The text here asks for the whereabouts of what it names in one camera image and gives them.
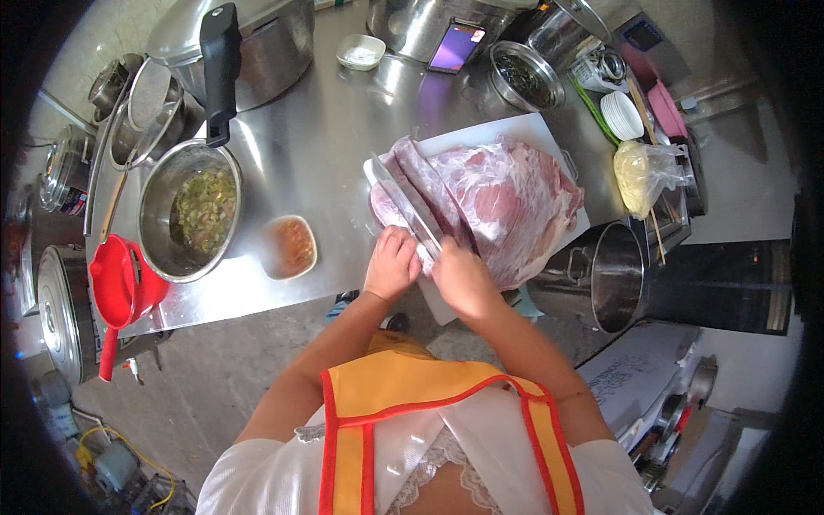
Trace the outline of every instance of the white cutting board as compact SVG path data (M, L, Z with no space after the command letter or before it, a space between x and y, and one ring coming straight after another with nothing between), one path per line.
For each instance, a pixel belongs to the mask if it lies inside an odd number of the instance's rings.
M506 134L512 139L516 139L541 152L550 154L560 164L561 171L570 178L572 182L575 182L576 177L569 169L569 165L566 159L564 159L564 154L561 152L558 143L555 142L555 138L552 137L552 133L546 126L546 122L544 122L540 113L513 116L512 118L499 119L494 122L467 127L466 129L457 130L453 133L442 134L418 142L417 147L422 156L431 157L458 145L477 147L478 145L494 143L499 134ZM366 173L369 184L374 185L377 180L372 173L372 160L367 160L363 163L363 171ZM558 244L552 250L552 253L554 254L558 250L566 247L572 240L581 236L587 229L589 229L589 217L584 208L580 208L578 210L578 223L575 228L572 231L566 232L561 237ZM457 318L455 312L443 301L438 288L432 281L421 275L418 279L418 285L438 324L446 325Z

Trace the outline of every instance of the lid handle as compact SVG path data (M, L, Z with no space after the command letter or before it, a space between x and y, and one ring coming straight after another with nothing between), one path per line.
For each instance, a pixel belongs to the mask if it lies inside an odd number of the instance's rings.
M206 84L206 144L229 143L229 120L237 114L235 80L241 74L241 32L232 2L207 12L200 24Z

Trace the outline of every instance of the bamboo skewer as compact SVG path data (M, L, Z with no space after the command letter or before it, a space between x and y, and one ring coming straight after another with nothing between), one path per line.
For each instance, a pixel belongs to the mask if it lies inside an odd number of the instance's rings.
M638 114L641 115L641 121L644 122L644 127L647 129L647 134L649 135L649 142L651 142L653 145L658 145L658 138L656 138L655 136L653 125L649 123L649 117L647 116L647 108L644 105L644 98L641 96L641 91L638 89L638 84L635 83L634 77L627 77L627 85L630 87L630 95L632 96L632 100L635 103L635 107L638 109ZM661 242L661 229L658 228L658 219L655 218L654 205L652 209L649 210L649 212L653 215L653 226L655 227L655 236L658 239L658 250L661 252L661 264L666 265L667 258L664 257L664 244Z
M653 215L653 225L655 226L655 236L658 238L658 250L661 252L661 265L667 264L667 258L664 257L664 244L661 242L661 230L658 229L658 220L655 218L655 206L649 210Z

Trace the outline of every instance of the phone screen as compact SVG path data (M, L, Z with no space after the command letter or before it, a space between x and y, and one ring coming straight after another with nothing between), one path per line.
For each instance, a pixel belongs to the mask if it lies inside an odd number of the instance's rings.
M478 27L458 22L449 24L441 44L429 61L429 68L442 72L458 73L486 32Z

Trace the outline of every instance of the yellow apron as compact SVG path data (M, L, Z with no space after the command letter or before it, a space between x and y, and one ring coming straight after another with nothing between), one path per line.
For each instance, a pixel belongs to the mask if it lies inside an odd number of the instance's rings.
M381 331L375 340L386 338ZM503 374L488 363L440 361L414 344L404 349L402 342L385 343L401 345L321 373L326 422L320 514L374 513L376 422L456 403L494 382L508 382L521 396L523 420L552 513L583 514L578 476L546 388Z

